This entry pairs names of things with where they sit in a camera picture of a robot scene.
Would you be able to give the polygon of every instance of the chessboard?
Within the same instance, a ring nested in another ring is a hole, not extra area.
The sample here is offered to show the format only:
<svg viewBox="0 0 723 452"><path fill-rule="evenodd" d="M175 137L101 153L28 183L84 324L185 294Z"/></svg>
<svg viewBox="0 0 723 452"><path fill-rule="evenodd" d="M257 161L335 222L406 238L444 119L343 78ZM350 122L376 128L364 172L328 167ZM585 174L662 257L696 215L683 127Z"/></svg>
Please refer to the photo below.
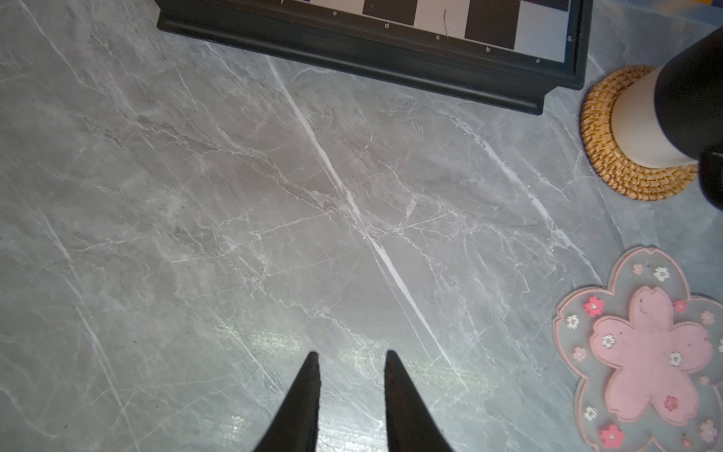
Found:
<svg viewBox="0 0 723 452"><path fill-rule="evenodd" d="M568 0L294 1L551 61L564 62L568 44Z"/></svg>
<svg viewBox="0 0 723 452"><path fill-rule="evenodd" d="M541 114L581 89L592 0L155 0L161 30Z"/></svg>

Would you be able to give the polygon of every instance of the black cylindrical object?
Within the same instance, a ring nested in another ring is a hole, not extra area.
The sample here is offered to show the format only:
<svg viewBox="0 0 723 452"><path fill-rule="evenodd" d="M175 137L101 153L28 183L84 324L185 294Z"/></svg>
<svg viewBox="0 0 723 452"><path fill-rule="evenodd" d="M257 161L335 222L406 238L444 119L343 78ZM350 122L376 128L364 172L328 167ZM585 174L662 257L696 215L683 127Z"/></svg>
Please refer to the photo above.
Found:
<svg viewBox="0 0 723 452"><path fill-rule="evenodd" d="M663 133L698 160L703 193L723 210L723 27L665 64L654 101Z"/></svg>

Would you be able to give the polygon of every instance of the black square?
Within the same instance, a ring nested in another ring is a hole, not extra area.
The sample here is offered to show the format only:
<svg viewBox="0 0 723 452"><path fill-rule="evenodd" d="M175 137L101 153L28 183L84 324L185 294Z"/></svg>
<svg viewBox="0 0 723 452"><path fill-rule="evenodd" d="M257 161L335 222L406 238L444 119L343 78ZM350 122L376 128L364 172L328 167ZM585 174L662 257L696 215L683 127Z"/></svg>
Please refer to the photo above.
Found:
<svg viewBox="0 0 723 452"><path fill-rule="evenodd" d="M520 0L470 0L464 37L515 48Z"/></svg>
<svg viewBox="0 0 723 452"><path fill-rule="evenodd" d="M542 5L543 7L559 9L561 11L568 10L568 0L525 0L525 1L529 1L530 3L537 3L538 5Z"/></svg>
<svg viewBox="0 0 723 452"><path fill-rule="evenodd" d="M366 0L362 13L366 16L414 26L416 0Z"/></svg>

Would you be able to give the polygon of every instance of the black chessboard frame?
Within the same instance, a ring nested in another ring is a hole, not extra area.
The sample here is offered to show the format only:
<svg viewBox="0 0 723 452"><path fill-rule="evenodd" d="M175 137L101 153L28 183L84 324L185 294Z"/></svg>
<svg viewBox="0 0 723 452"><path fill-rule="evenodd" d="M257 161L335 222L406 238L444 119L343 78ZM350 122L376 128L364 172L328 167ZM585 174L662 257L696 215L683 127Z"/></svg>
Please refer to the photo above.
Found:
<svg viewBox="0 0 723 452"><path fill-rule="evenodd" d="M530 114L585 82L592 0L570 0L564 62L295 0L155 1L163 31Z"/></svg>

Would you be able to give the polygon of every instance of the small white flower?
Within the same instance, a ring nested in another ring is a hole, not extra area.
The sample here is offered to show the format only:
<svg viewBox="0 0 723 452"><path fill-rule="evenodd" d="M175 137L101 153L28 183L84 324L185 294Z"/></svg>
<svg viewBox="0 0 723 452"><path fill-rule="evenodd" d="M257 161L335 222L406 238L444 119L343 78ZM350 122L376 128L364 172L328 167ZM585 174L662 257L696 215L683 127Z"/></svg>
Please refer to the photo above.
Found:
<svg viewBox="0 0 723 452"><path fill-rule="evenodd" d="M703 441L708 444L713 443L716 436L718 436L718 429L714 427L713 421L708 419L701 424L701 438L703 438Z"/></svg>
<svg viewBox="0 0 723 452"><path fill-rule="evenodd" d="M572 328L573 330L578 327L578 324L580 323L580 319L578 319L578 316L575 314L568 316L568 328Z"/></svg>
<svg viewBox="0 0 723 452"><path fill-rule="evenodd" d="M680 367L680 363L683 362L683 356L674 351L670 354L670 365Z"/></svg>
<svg viewBox="0 0 723 452"><path fill-rule="evenodd" d="M655 273L653 273L653 276L655 276L658 281L663 282L666 279L670 278L670 273L668 273L668 269L665 267L658 267L655 269Z"/></svg>
<svg viewBox="0 0 723 452"><path fill-rule="evenodd" d="M701 320L704 325L713 325L716 322L716 315L710 311L701 312Z"/></svg>
<svg viewBox="0 0 723 452"><path fill-rule="evenodd" d="M593 408L592 406L588 406L587 408L585 408L585 412L583 413L583 416L588 421L594 421L595 418L597 417L597 410L595 408Z"/></svg>
<svg viewBox="0 0 723 452"><path fill-rule="evenodd" d="M611 349L614 343L615 338L612 337L612 334L606 334L605 336L602 336L602 345L604 345L608 349Z"/></svg>

